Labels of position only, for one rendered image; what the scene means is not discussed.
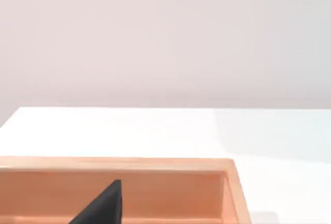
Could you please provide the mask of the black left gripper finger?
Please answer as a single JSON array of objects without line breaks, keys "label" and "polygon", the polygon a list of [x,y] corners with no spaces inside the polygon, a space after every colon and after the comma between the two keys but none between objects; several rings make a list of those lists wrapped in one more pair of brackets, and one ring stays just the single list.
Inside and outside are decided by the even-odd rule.
[{"label": "black left gripper finger", "polygon": [[114,180],[68,224],[122,224],[122,183]]}]

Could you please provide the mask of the shallow salmon-coloured box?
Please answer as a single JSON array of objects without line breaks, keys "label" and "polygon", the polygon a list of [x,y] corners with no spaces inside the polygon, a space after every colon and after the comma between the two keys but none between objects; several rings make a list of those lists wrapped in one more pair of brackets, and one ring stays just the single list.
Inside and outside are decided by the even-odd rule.
[{"label": "shallow salmon-coloured box", "polygon": [[252,224],[230,158],[0,156],[0,224],[67,224],[114,180],[122,224]]}]

